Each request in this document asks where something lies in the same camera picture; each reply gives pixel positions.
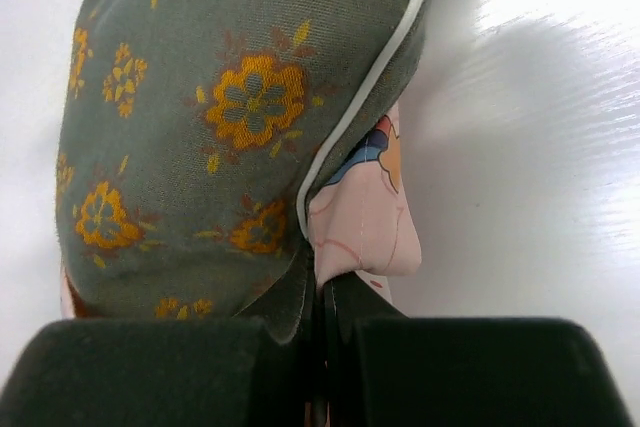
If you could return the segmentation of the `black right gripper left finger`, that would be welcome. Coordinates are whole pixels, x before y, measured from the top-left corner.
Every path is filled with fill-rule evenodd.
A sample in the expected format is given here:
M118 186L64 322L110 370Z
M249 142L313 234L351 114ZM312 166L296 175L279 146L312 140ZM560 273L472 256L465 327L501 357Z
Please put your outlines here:
M262 316L58 321L26 345L1 393L5 426L301 426L316 298L283 336Z

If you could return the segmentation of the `pink cartoon pillowcase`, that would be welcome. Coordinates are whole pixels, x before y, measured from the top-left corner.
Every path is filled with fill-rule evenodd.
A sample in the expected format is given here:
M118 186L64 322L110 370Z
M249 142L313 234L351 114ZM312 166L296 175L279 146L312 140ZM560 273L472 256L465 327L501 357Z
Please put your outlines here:
M312 279L319 287L354 273L388 299L386 278L410 274L420 265L400 157L399 108L392 106L311 200L308 239L294 259L311 255ZM158 272L126 268L124 286L105 308L80 293L63 267L62 314L177 319L238 314L292 270L294 261L281 255L286 227L283 202L260 207L227 233L227 253L207 257L200 270L175 265L164 284Z

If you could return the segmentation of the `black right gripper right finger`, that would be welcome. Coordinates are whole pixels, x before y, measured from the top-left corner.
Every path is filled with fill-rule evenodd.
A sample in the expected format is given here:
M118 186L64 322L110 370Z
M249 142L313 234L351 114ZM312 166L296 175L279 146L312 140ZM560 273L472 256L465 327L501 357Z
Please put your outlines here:
M323 290L335 426L628 426L591 335L548 317L411 318L355 274Z

